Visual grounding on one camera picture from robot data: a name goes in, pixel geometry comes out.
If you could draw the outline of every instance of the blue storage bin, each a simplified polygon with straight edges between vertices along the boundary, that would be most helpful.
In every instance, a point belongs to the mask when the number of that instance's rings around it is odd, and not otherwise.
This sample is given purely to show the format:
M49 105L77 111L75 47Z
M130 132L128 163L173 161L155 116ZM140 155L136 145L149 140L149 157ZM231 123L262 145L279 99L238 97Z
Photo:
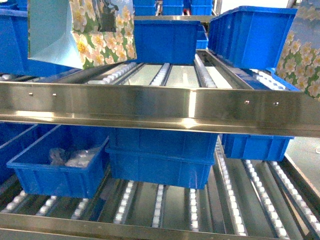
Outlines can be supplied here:
M17 3L16 1L1 2L0 9L17 9Z
M140 182L203 189L215 163L160 154L127 152L106 148L110 155L112 177Z
M191 3L191 15L211 15L213 5L193 5Z
M18 8L20 11L27 11L28 10L28 0L16 0L18 4Z
M134 6L134 12L136 16L155 16L156 5L153 6Z
M92 198L104 177L109 128L58 125L38 139L7 166L13 168L28 194ZM99 147L87 167L50 165L52 148L87 150Z
M198 32L204 32L204 33L205 33L205 32L206 32L206 28L205 28L205 26L203 26L203 25L200 24L200 25L198 25L198 27L197 27L197 31L198 31Z
M231 159L282 161L293 136L224 134L224 154Z
M28 13L0 9L0 72L48 77L70 67L28 59Z
M162 6L162 15L165 16L181 16L184 12L184 5L171 6L163 5Z
M162 0L163 6L183 6L184 0Z
M105 151L113 178L203 189L217 134L113 128Z
M7 162L52 129L54 125L0 123L0 184L15 171Z
M134 62L193 64L199 24L199 21L135 20Z
M144 6L154 6L156 4L155 0L133 0L133 5L136 7L144 7Z
M236 68L276 67L296 12L256 6L229 10L211 20L208 47Z
M218 135L207 132L112 128L109 147L119 151L192 159L213 156Z
M191 0L191 5L193 6L213 5L213 0Z
M208 46L208 37L204 31L196 33L196 49L206 49Z
M183 8L190 9L191 3L190 0L183 0Z

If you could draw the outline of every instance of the plastic bag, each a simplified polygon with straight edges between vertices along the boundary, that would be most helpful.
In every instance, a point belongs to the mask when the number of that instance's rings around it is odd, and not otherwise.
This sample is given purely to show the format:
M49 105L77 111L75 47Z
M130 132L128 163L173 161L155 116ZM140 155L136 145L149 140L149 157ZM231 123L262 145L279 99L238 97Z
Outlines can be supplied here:
M62 148L52 148L49 153L50 164L54 166L86 168L99 149L99 147L96 147L88 150L68 152Z
M96 147L75 151L65 165L68 167L86 168L99 149L99 147Z
M67 153L62 148L51 148L49 152L50 165L64 166L68 160Z

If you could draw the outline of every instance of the stainless steel beam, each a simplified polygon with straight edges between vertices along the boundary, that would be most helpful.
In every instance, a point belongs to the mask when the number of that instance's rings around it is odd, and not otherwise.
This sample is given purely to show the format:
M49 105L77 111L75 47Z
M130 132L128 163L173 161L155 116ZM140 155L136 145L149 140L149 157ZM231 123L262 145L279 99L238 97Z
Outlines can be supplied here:
M0 213L0 234L11 230L34 232L37 235L52 234L57 236L99 238L108 240L118 239L148 239L148 240L239 240L239 236L208 232L192 232L185 230L171 230L164 228L131 226L114 223L69 220L61 218L40 217ZM244 236L242 240L273 240L275 238Z
M0 120L320 137L320 104L302 92L0 83Z
M200 21L201 23L209 23L215 16L210 15L193 15L193 16L135 16L134 20L184 20L184 21Z

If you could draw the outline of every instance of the flow rack shelf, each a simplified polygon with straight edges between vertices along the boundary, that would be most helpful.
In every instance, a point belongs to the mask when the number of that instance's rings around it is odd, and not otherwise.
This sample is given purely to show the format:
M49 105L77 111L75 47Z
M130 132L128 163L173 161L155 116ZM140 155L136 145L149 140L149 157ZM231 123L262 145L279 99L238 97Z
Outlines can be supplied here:
M303 92L269 90L207 50L198 55L233 89L125 85L141 64L111 83L82 84L113 67L108 65L51 83L0 82L0 121L320 137L317 101ZM198 80L202 74L197 71ZM253 90L257 84L264 88Z
M203 190L113 179L107 170L93 199L56 197L24 193L14 175L1 186L1 237L319 239L320 196L288 156L229 160L218 139L215 157Z
M208 51L198 51L194 65L124 65L1 82L0 120L320 135L317 102L283 87L268 90L261 77ZM13 175L0 186L0 238L320 239L320 194L289 156L227 159L218 137L214 158L202 190L113 179L108 168L92 199L57 197L26 194Z

